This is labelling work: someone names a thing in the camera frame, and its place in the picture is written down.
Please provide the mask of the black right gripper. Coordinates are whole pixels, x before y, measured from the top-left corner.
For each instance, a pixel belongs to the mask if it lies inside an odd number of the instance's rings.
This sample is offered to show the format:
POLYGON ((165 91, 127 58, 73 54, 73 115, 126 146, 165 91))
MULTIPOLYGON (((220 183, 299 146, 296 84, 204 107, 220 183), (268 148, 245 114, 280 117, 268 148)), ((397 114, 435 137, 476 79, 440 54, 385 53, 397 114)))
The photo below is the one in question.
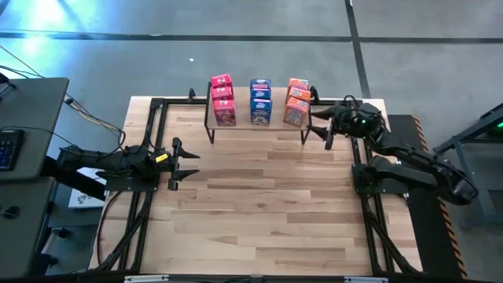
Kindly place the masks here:
POLYGON ((308 129, 325 141, 324 149, 330 150, 337 134, 354 138, 353 129, 351 128, 354 110, 355 106, 350 102, 336 102, 332 107, 311 113, 316 118, 329 120, 327 128, 308 126, 308 129))

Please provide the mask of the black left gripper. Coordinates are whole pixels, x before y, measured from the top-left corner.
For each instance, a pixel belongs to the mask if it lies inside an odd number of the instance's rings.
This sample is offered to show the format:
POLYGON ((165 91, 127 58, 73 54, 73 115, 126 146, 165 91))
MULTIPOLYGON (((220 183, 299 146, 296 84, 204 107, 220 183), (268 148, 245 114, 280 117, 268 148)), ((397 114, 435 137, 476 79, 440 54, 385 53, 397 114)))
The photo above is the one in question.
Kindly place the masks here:
POLYGON ((194 175, 199 172, 198 169, 190 169, 190 170, 180 170, 180 165, 178 163, 178 158, 184 159, 200 159, 200 156, 186 152, 182 148, 182 142, 179 138, 173 138, 172 140, 172 152, 168 151, 160 151, 155 155, 155 163, 156 168, 160 172, 169 172, 171 174, 168 179, 167 188, 171 191, 178 190, 178 183, 181 182, 184 178, 189 177, 190 175, 194 175), (156 158, 162 154, 166 153, 169 158, 157 163, 156 158))

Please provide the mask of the red Froot Loops cereal box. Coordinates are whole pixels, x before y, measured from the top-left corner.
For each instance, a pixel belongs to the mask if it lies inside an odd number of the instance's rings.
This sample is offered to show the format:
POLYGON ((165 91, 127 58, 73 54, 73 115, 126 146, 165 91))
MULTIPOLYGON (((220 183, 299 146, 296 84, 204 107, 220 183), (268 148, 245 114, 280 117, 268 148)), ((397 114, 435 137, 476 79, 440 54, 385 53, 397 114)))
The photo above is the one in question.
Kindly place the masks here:
POLYGON ((237 124, 234 100, 214 100, 213 110, 219 127, 231 127, 237 124))
POLYGON ((229 73, 212 76, 210 82, 212 88, 227 87, 233 85, 233 80, 229 73))
POLYGON ((211 88, 211 99, 233 100, 233 88, 231 86, 217 86, 211 88))

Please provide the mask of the black floor beam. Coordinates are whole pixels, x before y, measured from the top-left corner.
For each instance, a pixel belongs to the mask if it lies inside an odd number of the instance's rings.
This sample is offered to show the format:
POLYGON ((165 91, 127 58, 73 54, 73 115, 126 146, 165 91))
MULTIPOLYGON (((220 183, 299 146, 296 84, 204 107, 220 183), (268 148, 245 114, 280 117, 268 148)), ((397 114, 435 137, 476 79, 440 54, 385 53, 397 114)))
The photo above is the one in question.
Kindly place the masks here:
POLYGON ((47 156, 44 160, 41 177, 54 177, 59 183, 98 200, 105 200, 105 185, 87 177, 78 171, 65 171, 57 166, 57 162, 52 157, 47 156))

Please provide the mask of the white printed paper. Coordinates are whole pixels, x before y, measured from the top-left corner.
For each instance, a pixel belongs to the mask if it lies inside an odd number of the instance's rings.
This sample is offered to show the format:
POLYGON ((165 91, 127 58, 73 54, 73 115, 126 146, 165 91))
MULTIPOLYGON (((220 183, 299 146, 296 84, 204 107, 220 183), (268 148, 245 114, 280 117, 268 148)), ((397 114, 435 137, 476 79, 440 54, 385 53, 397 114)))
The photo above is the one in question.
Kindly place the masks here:
MULTIPOLYGON (((101 169, 94 169, 89 167, 84 167, 78 169, 78 172, 85 175, 86 177, 90 177, 95 181, 100 182, 102 185, 106 184, 106 181, 103 178, 97 176, 97 173, 101 171, 101 169)), ((68 201, 68 208, 71 209, 86 209, 86 208, 102 208, 104 206, 103 200, 98 200, 97 198, 86 195, 85 193, 81 193, 77 189, 73 189, 68 201)))

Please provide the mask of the black hazard-striped floor mat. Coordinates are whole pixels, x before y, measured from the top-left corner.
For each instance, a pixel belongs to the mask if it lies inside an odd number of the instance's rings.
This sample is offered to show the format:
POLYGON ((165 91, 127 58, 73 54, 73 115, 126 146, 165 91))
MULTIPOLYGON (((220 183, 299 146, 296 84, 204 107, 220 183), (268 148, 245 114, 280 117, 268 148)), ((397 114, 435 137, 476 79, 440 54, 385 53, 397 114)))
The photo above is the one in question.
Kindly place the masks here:
MULTIPOLYGON (((391 132, 400 140, 428 151, 417 117, 390 115, 388 119, 391 132)), ((434 277, 466 279, 468 275, 444 201, 435 192, 412 189, 407 204, 423 271, 434 277)))

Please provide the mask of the dark metal stand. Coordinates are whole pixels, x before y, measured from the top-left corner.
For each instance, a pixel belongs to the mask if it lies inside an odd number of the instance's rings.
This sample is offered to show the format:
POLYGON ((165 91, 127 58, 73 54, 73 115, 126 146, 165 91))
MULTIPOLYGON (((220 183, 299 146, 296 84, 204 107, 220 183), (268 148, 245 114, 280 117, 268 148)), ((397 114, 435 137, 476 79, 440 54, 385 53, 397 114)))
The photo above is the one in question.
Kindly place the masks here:
POLYGON ((503 225, 503 102, 434 151, 451 149, 479 191, 474 201, 479 211, 461 227, 503 225))

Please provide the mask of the black keyboard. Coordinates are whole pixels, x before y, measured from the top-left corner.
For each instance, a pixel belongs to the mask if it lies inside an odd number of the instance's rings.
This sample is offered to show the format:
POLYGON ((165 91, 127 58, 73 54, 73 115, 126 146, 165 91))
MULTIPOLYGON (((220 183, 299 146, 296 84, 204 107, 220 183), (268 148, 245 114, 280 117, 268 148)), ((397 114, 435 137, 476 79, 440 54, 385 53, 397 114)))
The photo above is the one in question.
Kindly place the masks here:
POLYGON ((0 131, 0 171, 12 171, 24 143, 23 130, 0 131))

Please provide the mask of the wooden shelf black metal frame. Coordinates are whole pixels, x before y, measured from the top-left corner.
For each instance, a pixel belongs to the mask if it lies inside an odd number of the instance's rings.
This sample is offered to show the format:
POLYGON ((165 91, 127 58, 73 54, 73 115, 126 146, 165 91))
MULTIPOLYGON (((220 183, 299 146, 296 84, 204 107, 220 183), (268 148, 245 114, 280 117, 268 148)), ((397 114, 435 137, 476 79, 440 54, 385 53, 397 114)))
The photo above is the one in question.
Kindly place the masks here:
POLYGON ((286 87, 272 88, 273 109, 269 126, 253 125, 250 115, 249 88, 247 86, 235 86, 233 88, 236 108, 236 126, 219 126, 213 110, 211 99, 211 83, 207 84, 207 102, 205 106, 204 127, 211 144, 215 141, 216 130, 260 130, 260 131, 299 131, 302 145, 305 144, 310 133, 308 126, 312 124, 310 109, 301 127, 296 127, 284 122, 286 87))

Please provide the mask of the silver metal bracket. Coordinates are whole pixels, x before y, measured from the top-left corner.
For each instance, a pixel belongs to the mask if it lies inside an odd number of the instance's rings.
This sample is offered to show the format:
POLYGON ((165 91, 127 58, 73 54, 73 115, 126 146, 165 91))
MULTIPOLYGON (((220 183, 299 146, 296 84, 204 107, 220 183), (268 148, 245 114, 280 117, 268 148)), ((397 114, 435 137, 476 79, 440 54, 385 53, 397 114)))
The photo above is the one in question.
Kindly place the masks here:
POLYGON ((123 283, 167 283, 169 276, 164 274, 126 276, 123 283))
POLYGON ((385 277, 346 276, 344 283, 389 283, 385 277))

